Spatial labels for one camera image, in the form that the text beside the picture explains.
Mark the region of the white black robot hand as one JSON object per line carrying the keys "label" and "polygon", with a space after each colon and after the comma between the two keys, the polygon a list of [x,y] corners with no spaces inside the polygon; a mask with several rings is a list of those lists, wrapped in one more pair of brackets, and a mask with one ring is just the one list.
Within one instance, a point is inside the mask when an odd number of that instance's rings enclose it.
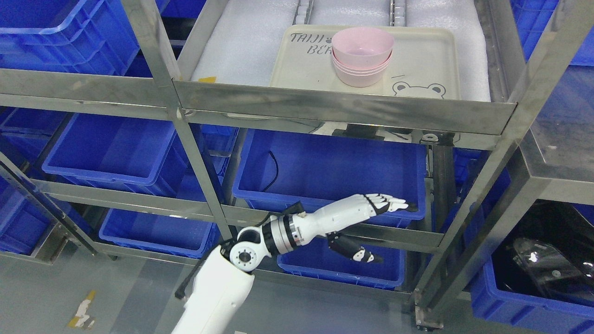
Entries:
{"label": "white black robot hand", "polygon": [[341,233],[347,227],[386,212],[417,211],[417,205],[382,193],[354,194],[321,207],[313,213],[291,216],[290,241],[308,245],[314,237],[326,237],[328,247],[358,263],[382,263],[383,259]]}

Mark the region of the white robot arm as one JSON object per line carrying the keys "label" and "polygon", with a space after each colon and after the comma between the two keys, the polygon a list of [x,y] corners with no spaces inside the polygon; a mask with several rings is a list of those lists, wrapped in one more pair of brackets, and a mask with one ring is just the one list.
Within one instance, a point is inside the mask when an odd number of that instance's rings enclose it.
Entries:
{"label": "white robot arm", "polygon": [[222,334],[250,293],[255,280],[252,271],[263,258],[306,244],[317,229],[312,216],[286,215],[244,228],[228,251],[215,247],[197,272],[173,333]]}

